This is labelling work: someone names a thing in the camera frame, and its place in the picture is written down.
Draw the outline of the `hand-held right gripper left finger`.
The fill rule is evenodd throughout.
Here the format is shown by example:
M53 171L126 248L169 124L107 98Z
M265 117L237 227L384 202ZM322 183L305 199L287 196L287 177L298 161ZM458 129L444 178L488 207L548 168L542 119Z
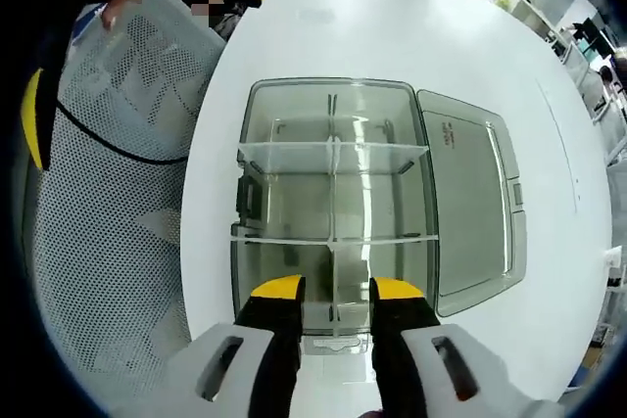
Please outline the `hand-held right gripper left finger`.
M218 323L173 356L152 393L113 417L287 417L301 366L306 280L255 288L232 324Z

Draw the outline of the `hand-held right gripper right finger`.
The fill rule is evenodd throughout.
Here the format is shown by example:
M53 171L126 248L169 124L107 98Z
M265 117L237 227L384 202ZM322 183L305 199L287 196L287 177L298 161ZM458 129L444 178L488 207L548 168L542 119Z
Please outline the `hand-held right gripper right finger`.
M369 281L372 366L385 417L561 417L534 399L505 363L457 324L443 324L414 285Z

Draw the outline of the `person's left hand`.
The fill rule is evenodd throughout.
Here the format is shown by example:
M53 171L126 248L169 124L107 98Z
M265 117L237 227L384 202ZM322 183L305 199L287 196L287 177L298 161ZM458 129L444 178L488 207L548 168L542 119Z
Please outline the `person's left hand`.
M123 9L124 0L111 0L107 3L101 13L101 23L105 30L110 31Z

